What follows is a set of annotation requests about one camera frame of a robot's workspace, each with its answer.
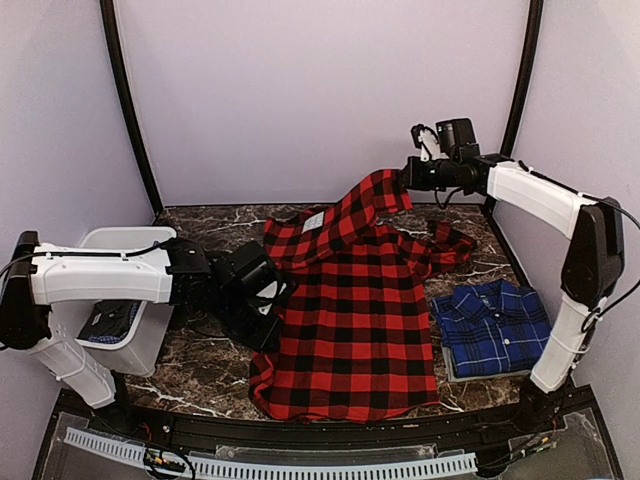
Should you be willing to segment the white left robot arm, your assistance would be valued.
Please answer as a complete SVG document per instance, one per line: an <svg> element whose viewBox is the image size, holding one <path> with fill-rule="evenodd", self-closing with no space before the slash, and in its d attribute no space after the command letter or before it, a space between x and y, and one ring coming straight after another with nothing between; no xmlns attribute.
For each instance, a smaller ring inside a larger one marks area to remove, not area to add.
<svg viewBox="0 0 640 480"><path fill-rule="evenodd" d="M234 341L259 353L279 344L276 308L295 280L256 241L208 253L165 227L104 228L79 247L42 243L23 232L1 270L1 344L35 356L120 436L141 427L117 370L89 352L53 314L57 303L131 302L135 322L150 305L210 312Z"/></svg>

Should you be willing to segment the red black plaid shirt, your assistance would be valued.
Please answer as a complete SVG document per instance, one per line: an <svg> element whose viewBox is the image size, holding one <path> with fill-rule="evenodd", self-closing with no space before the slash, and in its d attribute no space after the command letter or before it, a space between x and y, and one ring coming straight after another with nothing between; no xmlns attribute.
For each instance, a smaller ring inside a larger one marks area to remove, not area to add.
<svg viewBox="0 0 640 480"><path fill-rule="evenodd" d="M425 284L476 243L445 222L427 240L383 222L411 207L399 172L383 169L332 206L266 222L264 247L298 286L278 308L279 349L250 364L264 415L370 423L438 402Z"/></svg>

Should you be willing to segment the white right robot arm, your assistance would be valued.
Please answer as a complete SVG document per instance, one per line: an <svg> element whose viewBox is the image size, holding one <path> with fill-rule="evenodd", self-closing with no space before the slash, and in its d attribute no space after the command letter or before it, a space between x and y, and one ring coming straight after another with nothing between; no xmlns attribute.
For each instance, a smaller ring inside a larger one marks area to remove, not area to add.
<svg viewBox="0 0 640 480"><path fill-rule="evenodd" d="M482 152L468 118L417 124L411 137L418 152L402 171L408 189L482 195L524 214L527 232L539 223L553 235L532 255L559 261L560 303L529 382L540 393L555 392L586 355L596 326L629 296L614 291L626 266L623 222L632 215L613 198L564 185L508 155Z"/></svg>

